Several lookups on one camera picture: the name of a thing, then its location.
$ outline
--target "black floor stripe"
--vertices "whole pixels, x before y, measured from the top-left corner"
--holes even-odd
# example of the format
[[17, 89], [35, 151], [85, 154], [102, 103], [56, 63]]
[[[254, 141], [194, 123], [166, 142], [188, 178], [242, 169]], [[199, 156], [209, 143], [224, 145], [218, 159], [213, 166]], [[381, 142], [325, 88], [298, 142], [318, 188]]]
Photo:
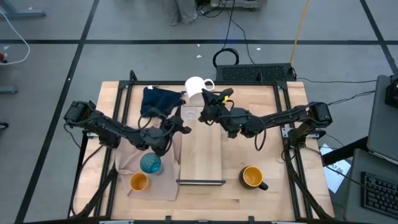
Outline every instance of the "black floor stripe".
[[394, 75], [398, 75], [397, 65], [396, 65], [396, 63], [394, 61], [394, 58], [392, 57], [392, 55], [390, 53], [390, 50], [387, 47], [386, 42], [384, 41], [384, 38], [383, 38], [383, 36], [382, 36], [382, 34], [381, 34], [377, 24], [376, 24], [376, 21], [374, 20], [374, 18], [372, 16], [372, 13], [371, 13], [371, 10], [370, 10], [368, 4], [366, 3], [365, 0], [361, 0], [361, 4], [362, 4], [362, 7], [363, 7], [363, 9], [365, 11], [366, 16], [369, 19], [369, 22], [371, 23], [371, 26], [373, 28], [373, 31], [374, 31], [378, 41], [380, 41], [380, 43], [381, 43], [380, 44], [381, 49], [383, 50], [384, 55], [386, 56], [387, 62], [390, 65], [390, 68], [391, 68], [393, 74]]
[[[26, 40], [28, 44], [80, 44], [81, 40]], [[84, 44], [224, 44], [218, 39], [187, 40], [84, 40]], [[248, 44], [294, 44], [294, 40], [247, 40]], [[398, 40], [385, 41], [389, 45], [398, 45]], [[0, 44], [23, 44], [21, 40], [0, 40]], [[244, 40], [228, 40], [227, 44], [246, 44]], [[299, 45], [381, 45], [380, 40], [299, 40]]]
[[51, 141], [52, 141], [55, 129], [57, 128], [57, 123], [60, 118], [62, 108], [65, 103], [65, 99], [67, 97], [68, 91], [69, 91], [70, 84], [71, 84], [73, 76], [75, 74], [75, 70], [76, 70], [77, 64], [80, 59], [81, 51], [83, 50], [84, 40], [87, 38], [88, 31], [89, 31], [91, 23], [93, 21], [96, 8], [98, 6], [98, 2], [99, 2], [99, 0], [94, 0], [93, 5], [91, 7], [91, 11], [87, 18], [85, 28], [81, 35], [81, 41], [77, 47], [75, 56], [72, 60], [72, 64], [70, 65], [70, 69], [69, 69], [68, 75], [65, 79], [65, 83], [63, 84], [62, 92], [61, 92], [60, 98], [58, 99], [57, 107], [55, 108], [54, 115], [52, 117], [49, 130], [47, 131], [47, 134], [45, 136], [42, 149], [40, 150], [39, 158], [37, 159], [35, 168], [33, 170], [32, 177], [30, 178], [30, 181], [27, 186], [27, 190], [25, 192], [21, 206], [19, 207], [19, 211], [18, 211], [16, 220], [15, 220], [15, 223], [23, 223], [25, 220], [26, 213], [29, 209], [30, 201], [32, 200], [32, 196], [34, 194], [37, 182], [39, 180], [40, 173], [43, 169], [45, 158], [47, 157], [47, 153], [49, 152]]
[[[25, 40], [28, 44], [80, 44], [81, 40]], [[0, 44], [24, 44], [22, 40], [0, 40]]]

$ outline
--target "white mug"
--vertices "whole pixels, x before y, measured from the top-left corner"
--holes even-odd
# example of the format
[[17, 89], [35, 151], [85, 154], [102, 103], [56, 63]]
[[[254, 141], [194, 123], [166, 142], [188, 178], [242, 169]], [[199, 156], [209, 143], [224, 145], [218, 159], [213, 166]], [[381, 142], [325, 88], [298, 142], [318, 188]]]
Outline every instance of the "white mug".
[[[206, 82], [210, 82], [213, 85], [213, 87], [210, 89], [207, 89], [206, 85], [205, 85]], [[197, 104], [197, 103], [200, 103], [199, 102], [200, 100], [203, 101], [203, 98], [201, 96], [202, 89], [205, 89], [208, 91], [214, 90], [215, 89], [214, 82], [209, 78], [203, 80], [200, 77], [191, 77], [188, 80], [186, 80], [185, 90], [187, 91], [187, 95], [188, 95], [190, 103]]]

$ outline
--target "keyboard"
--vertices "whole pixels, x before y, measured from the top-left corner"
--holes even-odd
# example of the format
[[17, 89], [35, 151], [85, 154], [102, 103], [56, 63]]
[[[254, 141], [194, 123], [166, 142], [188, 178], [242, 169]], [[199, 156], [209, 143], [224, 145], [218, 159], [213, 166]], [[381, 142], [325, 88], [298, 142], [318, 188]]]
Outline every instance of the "keyboard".
[[369, 210], [398, 219], [398, 181], [389, 180], [368, 172], [362, 172], [361, 182], [375, 194], [361, 187], [361, 206]]

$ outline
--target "gray floor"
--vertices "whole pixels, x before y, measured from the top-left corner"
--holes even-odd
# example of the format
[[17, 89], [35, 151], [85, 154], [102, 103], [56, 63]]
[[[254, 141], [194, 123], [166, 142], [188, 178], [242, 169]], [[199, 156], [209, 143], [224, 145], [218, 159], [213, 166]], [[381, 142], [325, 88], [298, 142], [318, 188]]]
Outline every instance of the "gray floor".
[[[81, 37], [93, 0], [15, 0], [21, 9], [43, 9], [47, 17], [13, 20], [26, 39], [78, 40]], [[386, 40], [398, 40], [394, 0], [366, 1]], [[305, 0], [269, 0], [262, 11], [237, 10], [234, 20], [246, 31], [248, 39], [292, 40], [295, 37]], [[169, 27], [161, 1], [100, 0], [88, 33], [88, 39], [165, 40], [224, 39], [228, 16], [199, 17], [191, 26]], [[243, 39], [231, 25], [231, 39]], [[8, 61], [23, 58], [22, 44], [1, 44], [2, 39], [17, 39], [4, 21], [0, 21], [0, 52]], [[377, 40], [359, 1], [312, 1], [303, 25], [301, 40]], [[165, 45], [85, 45], [78, 62], [62, 116], [73, 100], [98, 99], [105, 80], [125, 80], [133, 69], [139, 80], [185, 80], [192, 75], [215, 78], [211, 64], [218, 44]], [[241, 64], [250, 63], [243, 44], [228, 45], [241, 56]], [[26, 62], [0, 67], [0, 84], [17, 85], [19, 93], [0, 96], [0, 120], [10, 127], [0, 133], [0, 223], [15, 220], [45, 135], [52, 120], [62, 86], [70, 69], [77, 45], [32, 44]], [[292, 45], [249, 45], [256, 63], [284, 63], [290, 59]], [[393, 57], [398, 46], [390, 45]], [[219, 64], [229, 64], [233, 56], [220, 55]], [[298, 45], [294, 67], [299, 77], [312, 80], [370, 80], [390, 75], [390, 66], [378, 45]], [[319, 84], [305, 82], [312, 101], [332, 102], [374, 89], [373, 83]], [[373, 96], [364, 96], [331, 106], [333, 124], [328, 133], [343, 144], [367, 135]], [[50, 145], [36, 191], [25, 221], [65, 218], [72, 191], [78, 149], [59, 121]], [[74, 131], [78, 141], [79, 131]], [[328, 137], [320, 144], [340, 147]], [[336, 214], [344, 204], [344, 185], [331, 193]]]

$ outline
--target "blue glass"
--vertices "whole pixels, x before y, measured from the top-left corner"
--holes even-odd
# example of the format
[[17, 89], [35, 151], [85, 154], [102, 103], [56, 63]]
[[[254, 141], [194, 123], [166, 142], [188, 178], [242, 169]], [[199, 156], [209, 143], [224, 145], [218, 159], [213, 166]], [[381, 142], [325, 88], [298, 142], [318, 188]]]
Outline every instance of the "blue glass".
[[145, 154], [139, 163], [142, 171], [147, 174], [156, 174], [159, 175], [163, 173], [163, 165], [160, 157], [155, 153], [150, 152]]

